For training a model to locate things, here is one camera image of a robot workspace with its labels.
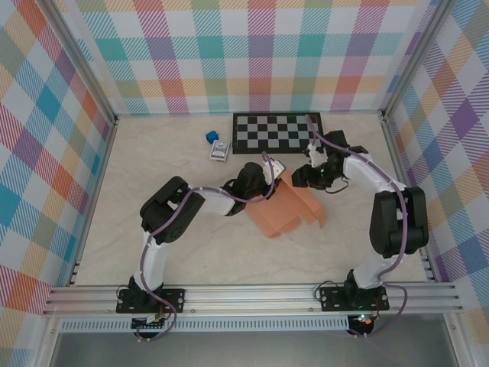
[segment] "chessboard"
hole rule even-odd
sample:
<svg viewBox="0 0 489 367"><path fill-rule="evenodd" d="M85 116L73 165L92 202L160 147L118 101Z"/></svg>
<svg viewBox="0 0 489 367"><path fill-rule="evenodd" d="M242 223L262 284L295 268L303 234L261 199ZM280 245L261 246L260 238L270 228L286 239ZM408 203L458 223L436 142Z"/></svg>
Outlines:
<svg viewBox="0 0 489 367"><path fill-rule="evenodd" d="M313 139L305 115L323 135L321 114L317 112L233 114L232 153L303 153Z"/></svg>

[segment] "marble floor surface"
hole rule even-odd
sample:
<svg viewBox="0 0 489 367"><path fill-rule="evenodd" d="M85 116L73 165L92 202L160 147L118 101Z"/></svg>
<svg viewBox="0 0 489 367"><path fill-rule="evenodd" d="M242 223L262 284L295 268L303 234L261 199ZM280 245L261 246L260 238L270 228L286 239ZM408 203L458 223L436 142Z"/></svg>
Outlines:
<svg viewBox="0 0 489 367"><path fill-rule="evenodd" d="M343 129L350 145L363 145L394 175L374 114L322 114L324 132ZM194 186L219 187L235 178L259 154L229 154L226 163L209 160L205 134L232 139L232 115L123 117L76 277L77 285L127 284L142 249L139 209L171 177ZM301 154L275 154L291 171L307 163ZM332 190L339 188L337 183ZM233 217L199 214L172 244L165 284L270 284L343 281L373 251L368 237L374 197L354 183L335 195L314 191L328 221L267 239L244 212ZM385 277L426 279L419 254L406 258Z"/></svg>

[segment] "purple cable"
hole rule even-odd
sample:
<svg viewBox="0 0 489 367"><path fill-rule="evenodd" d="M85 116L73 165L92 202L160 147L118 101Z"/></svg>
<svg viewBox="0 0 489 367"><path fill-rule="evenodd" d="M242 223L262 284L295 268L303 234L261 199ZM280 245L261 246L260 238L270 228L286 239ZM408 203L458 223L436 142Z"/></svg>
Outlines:
<svg viewBox="0 0 489 367"><path fill-rule="evenodd" d="M348 153L348 154L352 155L353 157L359 159L360 161L363 161L364 163L368 164L374 171L376 171L382 178L384 178L385 181L389 185L392 186L392 188L394 189L394 191L396 191L397 196L399 197L400 208L401 208L401 212L403 214L403 235L402 235L402 239L401 239L401 245L400 245L399 255L397 256L396 261L389 268L381 271L378 274L378 276L377 276L378 280L382 283L381 277L383 275L391 272L395 268L397 268L397 266L400 264L400 262L401 262L401 260L402 260L402 258L404 256L404 252L406 251L406 245L407 245L407 208L406 208L406 202L404 201L403 194L400 192L400 188L374 162L369 161L366 157L364 157L363 155L361 155L359 153L356 153L354 151L350 151L347 148L340 147L339 145L333 144L330 141L327 141L326 139L324 139L314 129L313 122L311 121L311 118L309 117L309 115L306 115L306 123L307 123L309 129L313 132L314 136L316 138L318 138L320 141L322 141L324 144L329 145L330 147L332 147L334 149L338 149L339 151L342 151L344 153ZM392 321L390 323L388 323L386 326L384 326L382 329L376 330L373 333L371 333L370 334L371 336L378 335L378 334L382 333L386 328L388 328L393 323L395 323L398 320L398 318L401 315L401 313L404 311L404 308L406 308L406 303L407 303L407 289L405 287L403 287L401 285L397 285L397 284L384 283L384 285L386 287L395 287L395 288L401 289L403 291L403 293L404 293L403 304L401 305L399 311L396 313L396 316L394 316L394 318L392 319Z"/></svg>
<svg viewBox="0 0 489 367"><path fill-rule="evenodd" d="M261 157L268 163L268 167L270 168L270 173L271 173L271 185L270 185L270 188L268 189L268 192L267 192L267 194L265 196L261 197L260 199L256 199L256 200L246 200L246 199L240 199L239 197L232 196L230 193L228 193L227 191L224 191L223 189L216 189L214 187L194 187L193 189L190 189L188 193L186 193L186 195L183 198L182 202L176 208L176 210L173 212L173 215L170 217L170 219L168 219L163 225L161 225L160 228L156 229L154 232L152 232L147 237L146 246L143 249L143 253L141 254L141 260L139 261L139 271L141 272L141 283L143 284L143 287L146 290L146 292L148 292L148 294L151 295L152 298L154 298L155 300L158 300L162 304L168 306L171 309L171 312L173 313L173 320L172 320L170 326L166 330L164 330L161 333L157 334L155 337L153 337L153 338L146 338L146 341L147 342L153 342L153 341L158 340L158 339L162 338L163 336L167 335L170 332L170 330L172 330L175 327L175 324L176 324L176 310L175 310L175 307L170 302L168 302L167 300L164 300L163 298L161 298L157 294L155 294L147 286L146 279L144 279L144 260L146 259L147 249L149 248L149 245L151 243L151 240L157 234L161 233L166 228L168 228L168 226L175 220L175 218L178 217L178 215L182 211L183 207L185 206L185 203L190 198L190 195L192 195L192 193L198 192L200 190L212 191L213 193L220 193L221 195L227 196L227 197L233 199L234 201L238 201L240 203L256 204L256 203L261 203L262 201L265 201L266 199L268 199L270 197L270 195L273 193L274 186L275 186L274 185L274 181L275 181L274 166L272 165L272 161L271 161L270 157L268 157L268 154L265 151L263 153L261 153ZM139 330L141 328L142 328L142 326L140 326L140 327L138 327L136 329L136 336L139 338L139 340L143 340L144 339L139 334Z"/></svg>

